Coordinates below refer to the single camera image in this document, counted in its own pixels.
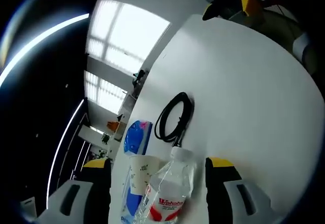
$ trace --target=white tabletop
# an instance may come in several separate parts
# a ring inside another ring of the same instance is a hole
[[[139,119],[155,123],[181,91],[195,100],[183,147],[196,154],[200,166],[182,223],[208,223],[208,156],[230,160],[269,195],[276,211],[287,213],[313,173],[323,131],[324,101],[299,62],[247,27],[194,15],[154,63],[128,126]],[[181,109],[172,111],[169,129]],[[170,150],[152,131],[147,154],[168,159]],[[121,144],[112,171],[109,223],[120,223],[127,170]]]

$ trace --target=paper cup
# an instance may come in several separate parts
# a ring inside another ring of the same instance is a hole
[[[131,194],[144,195],[150,177],[159,170],[160,159],[150,155],[134,155],[130,157]]]

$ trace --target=bottle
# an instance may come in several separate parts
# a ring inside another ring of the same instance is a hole
[[[193,187],[193,153],[173,147],[171,161],[150,177],[133,224],[173,224]]]

